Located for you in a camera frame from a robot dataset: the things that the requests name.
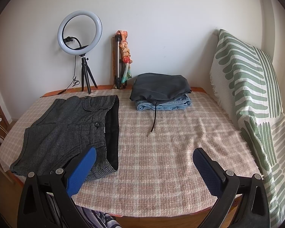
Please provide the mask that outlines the grey houndstooth shorts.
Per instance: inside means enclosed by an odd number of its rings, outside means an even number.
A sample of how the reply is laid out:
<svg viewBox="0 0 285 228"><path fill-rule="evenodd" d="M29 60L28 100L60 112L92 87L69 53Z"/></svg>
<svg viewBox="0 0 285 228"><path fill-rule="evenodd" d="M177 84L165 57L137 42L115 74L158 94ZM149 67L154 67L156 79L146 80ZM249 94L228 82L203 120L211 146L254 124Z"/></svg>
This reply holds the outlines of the grey houndstooth shorts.
<svg viewBox="0 0 285 228"><path fill-rule="evenodd" d="M119 98L72 96L56 99L29 128L11 172L26 176L33 171L42 176L62 168L87 147L97 158L86 181L104 178L118 170Z"/></svg>

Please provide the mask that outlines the striped fabric under bed edge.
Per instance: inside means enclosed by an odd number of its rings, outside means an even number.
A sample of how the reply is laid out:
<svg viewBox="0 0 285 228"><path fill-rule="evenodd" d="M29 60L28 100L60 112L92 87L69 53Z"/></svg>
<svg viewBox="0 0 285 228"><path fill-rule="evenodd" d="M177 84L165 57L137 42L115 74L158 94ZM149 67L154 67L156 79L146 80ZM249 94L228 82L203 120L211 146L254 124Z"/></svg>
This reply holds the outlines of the striped fabric under bed edge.
<svg viewBox="0 0 285 228"><path fill-rule="evenodd" d="M60 227L67 227L65 220L63 219L58 205L54 199L53 194L47 194L47 199L54 215L55 221ZM102 228L113 228L121 227L120 224L108 213L102 213L94 211L85 207L76 205L77 210L82 215L84 220L88 223L89 227L102 227Z"/></svg>

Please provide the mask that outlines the pink plaid blanket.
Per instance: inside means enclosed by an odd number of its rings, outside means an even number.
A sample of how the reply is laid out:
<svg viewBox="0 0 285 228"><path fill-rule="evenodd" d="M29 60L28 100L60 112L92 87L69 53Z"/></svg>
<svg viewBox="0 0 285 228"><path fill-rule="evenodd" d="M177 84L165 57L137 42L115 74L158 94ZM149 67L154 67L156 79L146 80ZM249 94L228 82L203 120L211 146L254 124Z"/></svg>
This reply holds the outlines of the pink plaid blanket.
<svg viewBox="0 0 285 228"><path fill-rule="evenodd" d="M75 204L130 217L173 217L207 209L216 198L193 164L196 148L238 176L258 173L247 143L206 93L190 93L192 105L184 110L160 112L138 111L130 94L92 92L119 97L119 167L83 184L72 197Z"/></svg>

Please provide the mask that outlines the black mini tripod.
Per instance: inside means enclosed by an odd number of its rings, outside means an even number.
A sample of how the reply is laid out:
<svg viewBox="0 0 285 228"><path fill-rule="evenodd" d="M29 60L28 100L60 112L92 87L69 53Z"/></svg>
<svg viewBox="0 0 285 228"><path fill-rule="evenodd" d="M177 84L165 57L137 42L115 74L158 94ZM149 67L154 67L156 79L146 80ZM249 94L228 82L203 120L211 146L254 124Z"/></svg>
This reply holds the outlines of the black mini tripod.
<svg viewBox="0 0 285 228"><path fill-rule="evenodd" d="M90 70L88 66L88 58L86 58L85 54L80 55L81 57L81 91L84 91L84 84L86 83L87 91L89 94L92 93L91 87L90 87L90 81L92 80L92 83L95 88L98 88L96 81L93 77L92 71Z"/></svg>

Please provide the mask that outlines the folded blue jeans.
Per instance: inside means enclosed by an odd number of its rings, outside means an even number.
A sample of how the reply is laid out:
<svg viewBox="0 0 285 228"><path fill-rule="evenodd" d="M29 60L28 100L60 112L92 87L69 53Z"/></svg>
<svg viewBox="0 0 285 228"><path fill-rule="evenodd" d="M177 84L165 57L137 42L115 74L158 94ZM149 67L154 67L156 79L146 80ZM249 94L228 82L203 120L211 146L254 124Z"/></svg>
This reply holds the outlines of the folded blue jeans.
<svg viewBox="0 0 285 228"><path fill-rule="evenodd" d="M192 105L192 100L185 94L178 97L172 101L165 102L163 104L152 104L146 100L135 101L136 109L138 111L145 110L159 110L159 111L174 111L174 110L184 110Z"/></svg>

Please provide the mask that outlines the folded silver tripod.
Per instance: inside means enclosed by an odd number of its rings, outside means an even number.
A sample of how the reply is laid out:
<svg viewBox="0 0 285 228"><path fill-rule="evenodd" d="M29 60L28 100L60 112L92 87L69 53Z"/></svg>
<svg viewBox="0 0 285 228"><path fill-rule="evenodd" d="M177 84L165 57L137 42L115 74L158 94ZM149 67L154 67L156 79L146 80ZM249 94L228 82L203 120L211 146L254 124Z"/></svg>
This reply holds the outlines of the folded silver tripod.
<svg viewBox="0 0 285 228"><path fill-rule="evenodd" d="M122 73L124 71L124 66L121 61L121 53L119 50L119 43L121 37L115 35L113 40L113 69L114 69L114 84L116 89L125 89L126 84L121 83Z"/></svg>

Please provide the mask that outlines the green leaf pattern cover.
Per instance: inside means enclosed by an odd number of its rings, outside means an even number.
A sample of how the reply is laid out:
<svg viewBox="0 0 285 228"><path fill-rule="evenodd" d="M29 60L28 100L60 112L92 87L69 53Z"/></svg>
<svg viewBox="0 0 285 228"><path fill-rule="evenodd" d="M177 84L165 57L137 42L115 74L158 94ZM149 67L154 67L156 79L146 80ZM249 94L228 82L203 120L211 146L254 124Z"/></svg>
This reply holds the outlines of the green leaf pattern cover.
<svg viewBox="0 0 285 228"><path fill-rule="evenodd" d="M285 114L269 55L219 30L210 71L222 109L249 145L263 176L270 224L285 221Z"/></svg>

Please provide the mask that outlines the dark grey folded pants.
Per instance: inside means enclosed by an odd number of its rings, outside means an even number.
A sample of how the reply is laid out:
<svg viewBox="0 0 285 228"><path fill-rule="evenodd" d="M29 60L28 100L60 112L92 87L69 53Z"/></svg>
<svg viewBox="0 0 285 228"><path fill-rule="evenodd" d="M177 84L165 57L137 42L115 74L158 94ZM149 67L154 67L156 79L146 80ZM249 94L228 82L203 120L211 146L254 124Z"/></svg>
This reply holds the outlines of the dark grey folded pants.
<svg viewBox="0 0 285 228"><path fill-rule="evenodd" d="M132 86L130 100L146 100L154 105L163 104L191 91L187 79L182 75L144 73L137 76Z"/></svg>

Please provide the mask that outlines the orange floral scarf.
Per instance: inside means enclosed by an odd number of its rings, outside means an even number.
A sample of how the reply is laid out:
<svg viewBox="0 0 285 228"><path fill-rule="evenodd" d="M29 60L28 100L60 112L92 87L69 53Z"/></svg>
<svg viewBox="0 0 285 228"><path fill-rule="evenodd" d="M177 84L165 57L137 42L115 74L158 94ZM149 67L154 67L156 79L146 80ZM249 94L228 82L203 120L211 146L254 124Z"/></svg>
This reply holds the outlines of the orange floral scarf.
<svg viewBox="0 0 285 228"><path fill-rule="evenodd" d="M133 62L131 59L130 49L127 42L127 31L119 30L116 32L117 36L121 37L119 43L119 50L121 53L121 61L124 64L124 71L122 73L121 83L126 84L127 80L132 78L130 64Z"/></svg>

